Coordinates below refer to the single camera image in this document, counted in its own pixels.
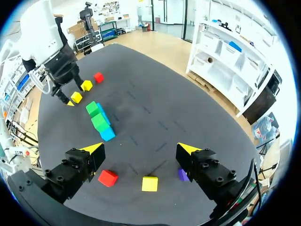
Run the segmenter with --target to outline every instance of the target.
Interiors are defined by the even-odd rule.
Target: gray table mat
[[[42,95],[38,137],[43,169],[61,162],[72,147],[103,142],[85,110],[99,102],[116,133],[104,142],[106,160],[91,183],[84,183],[65,205],[88,216],[127,224],[197,225],[215,207],[196,182],[177,175],[176,145],[211,148],[220,162],[247,175],[255,147],[235,120],[207,93],[157,61],[113,44],[78,61],[80,76],[94,84],[75,107]],[[93,75],[104,74],[96,84]],[[63,87],[71,96],[72,81]],[[102,170],[118,175],[115,186],[98,182]],[[157,192],[142,192],[142,178],[158,177]]]

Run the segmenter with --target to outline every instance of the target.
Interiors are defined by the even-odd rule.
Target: green cube
[[[97,116],[100,113],[100,109],[98,108],[95,101],[92,101],[90,104],[86,106],[86,110],[88,111],[91,118]]]
[[[106,120],[104,119],[104,117],[102,116],[101,113],[97,114],[96,116],[94,116],[91,119],[93,126],[95,127],[95,129],[98,132],[103,132],[105,131],[107,128],[109,128],[109,124],[106,122]]]

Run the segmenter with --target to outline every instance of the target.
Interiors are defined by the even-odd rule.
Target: floor
[[[182,38],[182,33],[184,30],[184,25],[182,24],[173,24],[173,25],[166,25],[166,24],[161,24],[161,23],[155,23],[155,29],[154,31],[160,32],[160,33],[165,33],[165,34],[170,34],[176,38]],[[188,24],[186,26],[186,36],[185,39],[192,41],[193,38],[193,32],[194,32],[194,26],[191,24]]]
[[[134,31],[121,35],[117,39],[105,42],[105,45],[113,43],[118,43],[143,53],[148,57],[151,57],[152,59],[166,65],[181,76],[193,82],[195,85],[199,86],[236,120],[244,132],[250,137],[251,141],[254,142],[250,124],[244,118],[244,116],[240,116],[239,118],[236,117],[235,106],[220,92],[208,91],[205,87],[201,86],[185,73],[190,54],[191,43],[162,32],[142,31]],[[78,59],[83,57],[83,53],[77,54]],[[35,87],[27,97],[31,98],[33,102],[28,122],[25,124],[24,128],[37,136],[41,92]]]

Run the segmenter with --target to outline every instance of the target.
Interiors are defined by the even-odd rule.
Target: stacked blocks
[[[86,106],[86,110],[88,111],[91,118],[97,116],[101,111],[96,105],[95,101],[91,102]]]
[[[92,89],[93,85],[92,82],[89,80],[85,80],[80,87],[83,89],[83,91],[90,91]]]
[[[110,127],[111,123],[107,115],[99,103],[91,102],[86,106],[86,110],[92,118],[91,121],[94,128],[99,132],[103,140],[109,141],[116,136]]]
[[[178,169],[178,174],[181,181],[189,181],[189,178],[183,169]]]
[[[82,96],[79,92],[74,92],[71,96],[71,99],[75,102],[75,103],[79,103],[82,100]]]
[[[108,129],[110,127],[101,113],[94,116],[91,119],[91,121],[93,123],[94,128],[100,133],[105,131],[106,129]]]
[[[156,192],[158,190],[158,177],[143,177],[142,191]]]
[[[111,123],[110,123],[110,121],[109,121],[107,115],[105,114],[103,108],[101,107],[101,105],[100,105],[99,103],[97,103],[96,105],[97,105],[97,107],[99,108],[101,114],[103,115],[105,121],[106,121],[109,125],[111,125]]]
[[[115,173],[109,170],[103,170],[98,181],[107,187],[112,187],[116,183],[117,179],[118,176]]]
[[[103,74],[101,74],[100,72],[97,72],[95,75],[94,75],[94,79],[97,83],[101,83],[104,78],[103,78]]]

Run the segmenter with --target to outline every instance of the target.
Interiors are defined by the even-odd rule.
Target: blue cube
[[[104,113],[103,107],[100,105],[100,103],[97,103],[96,105],[99,108],[100,112]]]
[[[100,105],[100,103],[97,103],[96,105],[97,105],[97,107],[99,108],[99,110],[100,110],[100,112],[101,112],[103,118],[105,119],[105,121],[106,121],[109,125],[111,125],[111,123],[110,123],[110,121],[109,121],[107,115],[105,114],[105,112],[104,112],[102,106]]]
[[[101,132],[100,136],[105,141],[109,141],[109,140],[113,139],[114,137],[116,137],[116,135],[111,127],[108,127],[105,131]]]

